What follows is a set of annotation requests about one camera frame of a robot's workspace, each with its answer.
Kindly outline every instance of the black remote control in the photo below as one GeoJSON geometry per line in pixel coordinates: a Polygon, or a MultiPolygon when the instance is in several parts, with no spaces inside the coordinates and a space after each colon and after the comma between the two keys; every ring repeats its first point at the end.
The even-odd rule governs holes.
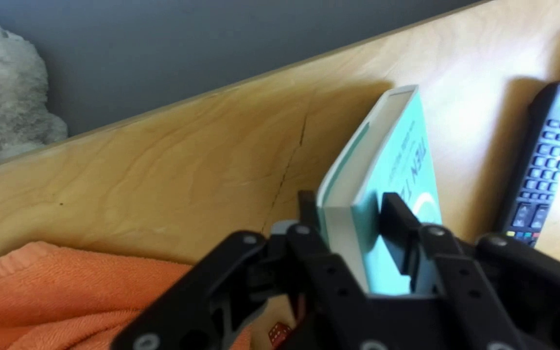
{"type": "Polygon", "coordinates": [[[535,97],[529,116],[531,128],[496,229],[535,246],[560,176],[560,81],[535,97]]]}

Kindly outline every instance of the white plush toy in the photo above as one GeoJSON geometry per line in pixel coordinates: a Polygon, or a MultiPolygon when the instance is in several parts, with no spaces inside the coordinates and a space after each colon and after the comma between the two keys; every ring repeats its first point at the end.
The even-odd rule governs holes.
{"type": "Polygon", "coordinates": [[[47,65],[35,46],[0,27],[0,163],[67,137],[47,102],[47,65]]]}

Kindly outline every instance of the wood grain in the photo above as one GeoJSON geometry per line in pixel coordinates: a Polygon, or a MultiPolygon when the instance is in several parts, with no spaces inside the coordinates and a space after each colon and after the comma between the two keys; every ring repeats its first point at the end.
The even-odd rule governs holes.
{"type": "MultiPolygon", "coordinates": [[[[560,0],[494,0],[0,165],[0,254],[26,240],[197,260],[296,217],[378,95],[420,83],[446,223],[489,231],[525,106],[560,79],[560,0]]],[[[560,256],[560,194],[541,238],[560,256]]]]}

